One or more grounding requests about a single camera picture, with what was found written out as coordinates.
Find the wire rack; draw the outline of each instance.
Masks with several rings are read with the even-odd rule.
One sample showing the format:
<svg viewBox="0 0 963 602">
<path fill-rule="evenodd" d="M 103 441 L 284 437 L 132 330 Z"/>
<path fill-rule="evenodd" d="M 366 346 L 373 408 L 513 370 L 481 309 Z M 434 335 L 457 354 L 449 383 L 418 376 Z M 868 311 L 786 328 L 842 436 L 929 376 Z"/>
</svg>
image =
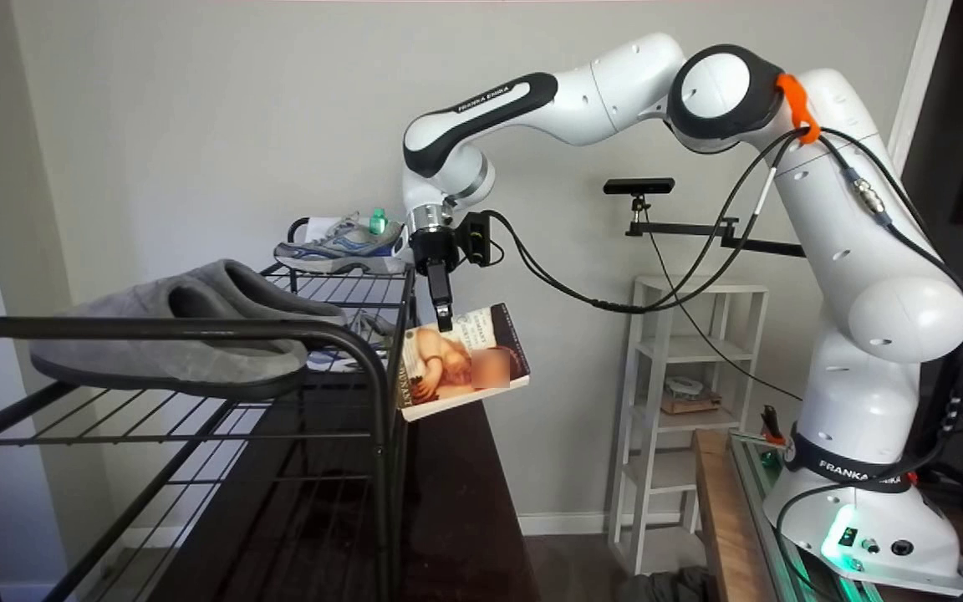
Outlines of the wire rack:
<svg viewBox="0 0 963 602">
<path fill-rule="evenodd" d="M 201 337 L 306 348 L 303 383 L 277 398 L 50 383 L 0 408 L 0 453 L 82 447 L 156 457 L 117 520 L 47 600 L 392 600 L 404 424 L 395 365 L 413 320 L 412 272 L 265 278 L 336 305 L 311 320 L 0 319 L 0 337 Z"/>
</svg>

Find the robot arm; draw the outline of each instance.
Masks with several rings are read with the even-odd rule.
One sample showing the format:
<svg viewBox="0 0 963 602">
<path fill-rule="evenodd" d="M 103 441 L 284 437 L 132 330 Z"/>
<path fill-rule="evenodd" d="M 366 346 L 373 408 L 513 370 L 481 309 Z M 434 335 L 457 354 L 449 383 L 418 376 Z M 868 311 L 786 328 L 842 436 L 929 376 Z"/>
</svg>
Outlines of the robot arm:
<svg viewBox="0 0 963 602">
<path fill-rule="evenodd" d="M 529 74 L 418 117 L 404 133 L 402 195 L 439 320 L 452 320 L 455 210 L 492 189 L 474 137 L 535 129 L 599 144 L 646 117 L 661 117 L 696 155 L 740 140 L 766 152 L 800 133 L 773 175 L 823 292 L 823 320 L 796 453 L 766 499 L 773 528 L 838 577 L 963 593 L 951 524 L 900 474 L 919 363 L 963 341 L 963 292 L 938 272 L 872 117 L 834 72 L 793 78 L 742 48 L 681 62 L 675 40 L 646 38 L 587 67 Z"/>
</svg>

